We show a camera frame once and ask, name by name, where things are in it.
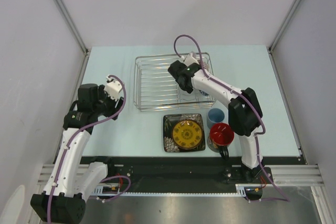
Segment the red patterned small bowl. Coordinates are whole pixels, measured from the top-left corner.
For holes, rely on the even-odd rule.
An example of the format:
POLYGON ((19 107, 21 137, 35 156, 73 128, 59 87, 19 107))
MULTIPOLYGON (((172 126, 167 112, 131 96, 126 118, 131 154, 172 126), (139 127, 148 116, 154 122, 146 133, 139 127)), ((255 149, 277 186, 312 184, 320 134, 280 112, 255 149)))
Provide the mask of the red patterned small bowl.
POLYGON ((206 62, 201 62, 200 60, 198 60, 199 64, 203 66, 203 68, 206 70, 206 71, 209 71, 209 66, 206 62))

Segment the blue patterned small bowl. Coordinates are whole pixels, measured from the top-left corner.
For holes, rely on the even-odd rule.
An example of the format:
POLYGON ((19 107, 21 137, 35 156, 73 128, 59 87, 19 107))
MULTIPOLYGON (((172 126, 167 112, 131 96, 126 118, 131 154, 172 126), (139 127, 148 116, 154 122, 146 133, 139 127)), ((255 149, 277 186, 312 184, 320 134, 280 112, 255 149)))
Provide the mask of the blue patterned small bowl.
POLYGON ((204 97, 209 97, 209 94, 207 92, 204 92, 203 90, 199 90, 200 94, 204 97))

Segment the metal wire dish rack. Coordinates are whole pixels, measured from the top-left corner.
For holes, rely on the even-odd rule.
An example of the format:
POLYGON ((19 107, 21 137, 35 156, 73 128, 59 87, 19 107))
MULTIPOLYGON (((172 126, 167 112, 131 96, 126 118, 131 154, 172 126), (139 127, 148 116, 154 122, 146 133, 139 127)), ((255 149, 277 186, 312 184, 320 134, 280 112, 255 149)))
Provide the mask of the metal wire dish rack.
POLYGON ((140 111, 211 107, 215 99, 198 90, 187 93, 167 71, 176 54, 139 56, 134 66, 134 105, 140 111))

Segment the black floral square plate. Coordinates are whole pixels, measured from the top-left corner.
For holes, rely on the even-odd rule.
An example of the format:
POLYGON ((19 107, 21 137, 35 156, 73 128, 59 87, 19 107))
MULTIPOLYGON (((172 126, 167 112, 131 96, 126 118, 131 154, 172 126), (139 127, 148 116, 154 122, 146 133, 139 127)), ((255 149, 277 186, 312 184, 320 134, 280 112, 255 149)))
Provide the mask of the black floral square plate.
POLYGON ((167 153, 188 153, 188 152, 200 152, 205 150, 205 133, 203 142, 192 150, 183 150, 179 148, 172 139, 172 130, 177 122, 181 120, 193 120, 196 121, 203 130, 204 124, 202 115, 199 113, 186 113, 186 114, 168 114, 163 117, 163 146, 167 153))

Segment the yellow round plate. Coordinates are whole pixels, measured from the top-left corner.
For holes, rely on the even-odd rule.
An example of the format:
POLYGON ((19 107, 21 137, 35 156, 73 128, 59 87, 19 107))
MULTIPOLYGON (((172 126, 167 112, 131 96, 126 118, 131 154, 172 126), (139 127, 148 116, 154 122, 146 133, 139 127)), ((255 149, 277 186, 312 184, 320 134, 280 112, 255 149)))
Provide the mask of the yellow round plate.
POLYGON ((183 150, 197 148, 204 138, 202 127, 193 120, 181 120, 172 130, 174 143, 183 150))

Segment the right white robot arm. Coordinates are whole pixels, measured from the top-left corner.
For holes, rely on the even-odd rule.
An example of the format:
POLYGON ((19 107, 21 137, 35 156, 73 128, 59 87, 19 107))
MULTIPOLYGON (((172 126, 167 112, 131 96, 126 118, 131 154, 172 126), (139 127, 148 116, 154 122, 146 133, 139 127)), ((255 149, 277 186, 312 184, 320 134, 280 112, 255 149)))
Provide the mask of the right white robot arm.
POLYGON ((228 109, 228 125, 240 140, 243 179, 249 183, 259 179, 264 167, 257 138, 258 135, 265 134, 266 129, 255 91, 230 86, 211 75, 197 62, 186 65, 177 60, 169 66, 168 73, 183 91, 204 91, 228 109))

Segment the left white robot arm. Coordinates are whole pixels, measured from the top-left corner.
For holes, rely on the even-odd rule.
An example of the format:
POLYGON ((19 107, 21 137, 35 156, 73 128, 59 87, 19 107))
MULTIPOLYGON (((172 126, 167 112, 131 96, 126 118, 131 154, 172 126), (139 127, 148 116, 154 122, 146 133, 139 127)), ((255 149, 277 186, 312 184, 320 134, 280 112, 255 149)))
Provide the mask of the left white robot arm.
POLYGON ((125 88, 112 78, 106 84, 82 84, 77 99, 64 117, 58 156, 47 184, 40 194, 33 194, 30 205, 47 223, 80 223, 86 203, 101 180, 110 182, 116 169, 94 161, 86 172, 77 176, 83 151, 93 128, 104 121, 116 120, 125 105, 125 88))

